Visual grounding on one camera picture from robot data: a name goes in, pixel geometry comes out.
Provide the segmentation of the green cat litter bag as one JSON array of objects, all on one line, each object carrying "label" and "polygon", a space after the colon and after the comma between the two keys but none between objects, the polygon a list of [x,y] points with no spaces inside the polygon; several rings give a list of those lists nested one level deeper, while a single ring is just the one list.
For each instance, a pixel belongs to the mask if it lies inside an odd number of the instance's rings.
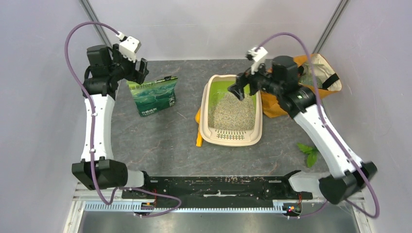
[{"label": "green cat litter bag", "polygon": [[176,104],[175,86],[177,76],[167,76],[163,79],[138,84],[128,81],[127,85],[132,94],[141,117],[147,117]]}]

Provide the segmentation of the yellow plastic scoop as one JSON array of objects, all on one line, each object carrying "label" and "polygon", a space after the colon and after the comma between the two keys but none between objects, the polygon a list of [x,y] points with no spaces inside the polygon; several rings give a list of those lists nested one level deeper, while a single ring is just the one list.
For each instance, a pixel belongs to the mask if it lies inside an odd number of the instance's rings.
[{"label": "yellow plastic scoop", "polygon": [[200,133],[200,116],[201,116],[201,109],[199,108],[196,115],[195,115],[195,121],[198,124],[198,133],[197,133],[197,138],[196,138],[196,146],[201,147],[203,144],[203,138]]}]

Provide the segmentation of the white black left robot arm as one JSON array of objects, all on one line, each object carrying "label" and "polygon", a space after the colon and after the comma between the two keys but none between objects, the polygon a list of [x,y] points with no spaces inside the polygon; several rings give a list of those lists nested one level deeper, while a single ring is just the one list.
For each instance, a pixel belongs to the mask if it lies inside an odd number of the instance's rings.
[{"label": "white black left robot arm", "polygon": [[112,47],[96,45],[87,49],[89,66],[81,83],[86,105],[86,139],[81,160],[71,166],[72,174],[87,189],[133,187],[140,198],[151,195],[153,186],[145,181],[145,173],[131,171],[114,159],[111,144],[111,120],[119,81],[126,79],[143,83],[147,60],[136,67],[139,42]]}]

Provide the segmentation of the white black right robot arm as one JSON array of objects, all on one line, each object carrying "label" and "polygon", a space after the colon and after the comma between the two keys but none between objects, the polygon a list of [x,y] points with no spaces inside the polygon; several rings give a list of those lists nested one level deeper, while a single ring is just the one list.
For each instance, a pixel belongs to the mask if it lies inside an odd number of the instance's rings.
[{"label": "white black right robot arm", "polygon": [[264,60],[247,55],[253,64],[228,91],[239,100],[245,98],[244,88],[248,85],[250,95],[262,91],[276,96],[285,112],[308,134],[318,151],[323,155],[330,175],[319,179],[322,195],[332,204],[366,187],[366,183],[377,173],[376,165],[364,162],[343,142],[331,123],[321,117],[323,108],[316,103],[315,93],[299,83],[299,68],[290,56],[278,56],[272,60],[272,71],[266,70]]}]

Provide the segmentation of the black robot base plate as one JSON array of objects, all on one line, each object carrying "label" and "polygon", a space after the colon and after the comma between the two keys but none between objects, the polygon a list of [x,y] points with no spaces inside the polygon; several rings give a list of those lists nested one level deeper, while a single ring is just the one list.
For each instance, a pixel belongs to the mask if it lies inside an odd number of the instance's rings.
[{"label": "black robot base plate", "polygon": [[171,208],[177,197],[181,208],[255,208],[270,207],[273,200],[311,200],[311,192],[294,191],[285,176],[151,176],[144,190],[124,190],[121,197],[156,200],[157,208]]}]

